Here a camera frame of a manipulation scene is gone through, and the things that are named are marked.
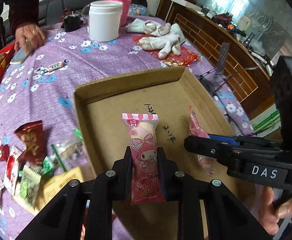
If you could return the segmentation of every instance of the silver bolt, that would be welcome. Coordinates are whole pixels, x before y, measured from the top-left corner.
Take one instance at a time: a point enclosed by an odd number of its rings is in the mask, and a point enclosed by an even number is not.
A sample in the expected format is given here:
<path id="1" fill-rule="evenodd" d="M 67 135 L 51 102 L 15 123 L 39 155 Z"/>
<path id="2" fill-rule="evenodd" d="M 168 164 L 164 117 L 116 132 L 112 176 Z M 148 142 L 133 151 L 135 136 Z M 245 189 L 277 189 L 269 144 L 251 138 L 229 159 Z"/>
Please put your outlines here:
<path id="1" fill-rule="evenodd" d="M 116 174 L 116 172 L 113 171 L 113 170 L 109 170 L 109 171 L 106 172 L 106 176 L 107 177 L 113 177 L 113 176 L 115 176 L 115 174 Z"/>
<path id="2" fill-rule="evenodd" d="M 72 180 L 69 182 L 69 185 L 70 185 L 71 187 L 75 187 L 75 186 L 77 186 L 77 185 L 78 185 L 78 180 L 76 180 L 76 179 L 72 179 Z"/>
<path id="3" fill-rule="evenodd" d="M 212 181 L 212 184 L 213 184 L 214 186 L 216 186 L 216 187 L 219 187 L 219 186 L 221 185 L 221 181 L 220 181 L 219 179 L 214 179 L 214 180 Z"/>
<path id="4" fill-rule="evenodd" d="M 175 172 L 175 176 L 176 177 L 179 177 L 179 178 L 182 178 L 185 176 L 185 173 L 183 171 L 176 171 Z"/>

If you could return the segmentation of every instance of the dark red sleeve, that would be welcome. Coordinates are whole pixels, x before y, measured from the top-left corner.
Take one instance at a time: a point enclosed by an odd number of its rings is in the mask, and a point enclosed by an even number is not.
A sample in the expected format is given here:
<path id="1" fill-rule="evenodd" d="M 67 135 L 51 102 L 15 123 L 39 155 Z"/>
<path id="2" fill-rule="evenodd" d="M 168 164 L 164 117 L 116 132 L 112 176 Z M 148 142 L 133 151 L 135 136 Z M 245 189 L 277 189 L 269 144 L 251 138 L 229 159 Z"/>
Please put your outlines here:
<path id="1" fill-rule="evenodd" d="M 9 25 L 11 35 L 15 35 L 16 28 L 23 23 L 38 24 L 39 0 L 6 0 L 9 5 Z"/>

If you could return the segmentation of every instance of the floral tablecloth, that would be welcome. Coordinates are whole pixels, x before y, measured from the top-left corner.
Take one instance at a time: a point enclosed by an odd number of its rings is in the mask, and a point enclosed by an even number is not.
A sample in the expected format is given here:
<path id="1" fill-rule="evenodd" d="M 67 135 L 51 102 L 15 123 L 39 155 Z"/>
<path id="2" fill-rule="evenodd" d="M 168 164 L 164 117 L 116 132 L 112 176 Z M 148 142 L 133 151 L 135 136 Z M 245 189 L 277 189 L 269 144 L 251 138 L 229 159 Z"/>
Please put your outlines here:
<path id="1" fill-rule="evenodd" d="M 62 142 L 77 126 L 73 104 L 77 85 L 126 72 L 167 67 L 137 46 L 132 41 L 135 35 L 127 33 L 123 27 L 118 39 L 97 43 L 88 40 L 85 26 L 72 33 L 63 32 L 60 24 L 46 30 L 45 44 L 22 65 L 10 65 L 3 77 L 0 85 L 0 141 L 23 149 L 23 143 L 13 131 L 24 123 L 43 120 L 48 134 L 47 150 L 51 155 L 49 145 Z M 183 46 L 196 51 L 188 42 Z M 65 59 L 67 65 L 52 73 L 39 75 L 36 71 L 40 66 Z M 190 66 L 193 74 L 202 74 L 211 68 L 212 65 L 204 57 L 201 62 Z M 250 134 L 249 119 L 228 86 L 223 85 L 217 95 L 219 98 L 215 100 L 222 112 L 237 123 L 243 134 Z M 82 155 L 74 165 L 86 162 L 87 156 Z M 2 178 L 5 166 L 5 162 L 0 162 Z M 0 208 L 0 236 L 5 240 L 15 239 L 32 218 L 4 190 Z"/>

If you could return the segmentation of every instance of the person's hand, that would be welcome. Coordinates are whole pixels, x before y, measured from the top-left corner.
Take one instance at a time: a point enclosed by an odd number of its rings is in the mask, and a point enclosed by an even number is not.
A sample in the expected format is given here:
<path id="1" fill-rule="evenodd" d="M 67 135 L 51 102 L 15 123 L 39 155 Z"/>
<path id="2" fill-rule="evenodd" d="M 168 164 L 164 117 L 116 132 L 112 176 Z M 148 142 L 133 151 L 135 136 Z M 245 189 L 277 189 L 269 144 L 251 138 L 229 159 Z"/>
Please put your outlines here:
<path id="1" fill-rule="evenodd" d="M 24 23 L 16 28 L 15 33 L 15 51 L 19 50 L 19 45 L 27 55 L 32 53 L 32 50 L 42 46 L 45 35 L 35 23 Z M 26 39 L 31 43 L 32 48 L 27 46 Z"/>
<path id="2" fill-rule="evenodd" d="M 279 230 L 277 223 L 280 219 L 292 216 L 292 198 L 277 209 L 273 206 L 273 200 L 273 189 L 271 187 L 264 187 L 261 195 L 258 221 L 270 235 L 275 235 Z"/>

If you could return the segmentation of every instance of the white plastic container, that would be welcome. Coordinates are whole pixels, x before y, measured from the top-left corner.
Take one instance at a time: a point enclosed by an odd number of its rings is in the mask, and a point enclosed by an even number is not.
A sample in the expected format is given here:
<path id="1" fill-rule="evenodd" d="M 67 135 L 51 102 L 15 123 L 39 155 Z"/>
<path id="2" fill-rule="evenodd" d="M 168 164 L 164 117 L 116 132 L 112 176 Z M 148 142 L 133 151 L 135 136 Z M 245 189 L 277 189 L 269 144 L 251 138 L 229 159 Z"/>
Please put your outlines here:
<path id="1" fill-rule="evenodd" d="M 89 38 L 93 41 L 101 42 L 112 41 L 118 38 L 122 12 L 122 2 L 92 2 L 89 8 Z"/>

